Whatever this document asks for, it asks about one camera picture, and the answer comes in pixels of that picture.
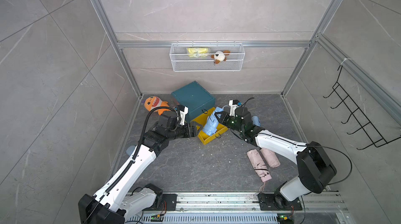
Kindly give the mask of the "blue umbrella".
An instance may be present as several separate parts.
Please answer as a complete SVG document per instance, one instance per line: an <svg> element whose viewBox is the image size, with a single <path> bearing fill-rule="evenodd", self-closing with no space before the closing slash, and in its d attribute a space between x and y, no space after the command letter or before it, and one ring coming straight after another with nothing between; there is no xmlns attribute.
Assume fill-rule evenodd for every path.
<svg viewBox="0 0 401 224"><path fill-rule="evenodd" d="M252 117L252 122L253 122L253 124L256 125L256 126L261 126L261 122L260 122L260 119L259 119L258 116L253 116L253 117Z"/></svg>
<svg viewBox="0 0 401 224"><path fill-rule="evenodd" d="M206 124L203 127L202 131L208 135L212 136L217 132L217 127L219 125L218 119L215 115L216 112L222 112L223 109L220 107L217 107L212 114L207 118Z"/></svg>

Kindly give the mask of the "teal and yellow drawer box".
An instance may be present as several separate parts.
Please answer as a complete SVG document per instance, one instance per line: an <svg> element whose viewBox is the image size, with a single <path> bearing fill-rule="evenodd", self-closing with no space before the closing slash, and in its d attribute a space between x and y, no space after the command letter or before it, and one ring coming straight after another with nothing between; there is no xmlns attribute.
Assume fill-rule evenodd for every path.
<svg viewBox="0 0 401 224"><path fill-rule="evenodd" d="M205 126L207 118L217 108L215 106L215 97L196 81L179 88L172 92L171 95L176 104L182 104L188 107L189 111L185 120L189 123L196 121L201 124L202 127ZM227 130L228 128L226 126L219 124L217 132L214 135L208 136L201 130L198 138L204 145L206 145L212 140L220 138Z"/></svg>

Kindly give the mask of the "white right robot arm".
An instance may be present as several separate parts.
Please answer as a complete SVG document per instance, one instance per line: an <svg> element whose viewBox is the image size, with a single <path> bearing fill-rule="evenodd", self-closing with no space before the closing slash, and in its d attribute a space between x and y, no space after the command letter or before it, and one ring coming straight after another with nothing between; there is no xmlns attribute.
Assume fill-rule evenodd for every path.
<svg viewBox="0 0 401 224"><path fill-rule="evenodd" d="M320 194L337 174L324 147L313 141L309 144L278 136L253 124L246 107L238 107L233 115L227 111L215 112L218 122L237 131L248 144L275 152L297 165L298 176L282 184L275 192L275 205L284 209L291 202L309 193Z"/></svg>

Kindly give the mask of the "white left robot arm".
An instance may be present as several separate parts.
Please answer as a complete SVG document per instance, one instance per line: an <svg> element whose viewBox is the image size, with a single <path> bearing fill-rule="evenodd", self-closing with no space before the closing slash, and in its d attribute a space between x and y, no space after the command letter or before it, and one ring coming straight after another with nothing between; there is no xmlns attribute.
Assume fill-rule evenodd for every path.
<svg viewBox="0 0 401 224"><path fill-rule="evenodd" d="M164 112L149 130L149 113L133 153L123 167L94 195L85 194L78 202L82 224L123 224L128 215L146 208L158 208L162 192L158 188L144 187L127 197L127 193L145 169L175 139L196 137L202 130L197 122L187 123L186 112L162 107Z"/></svg>

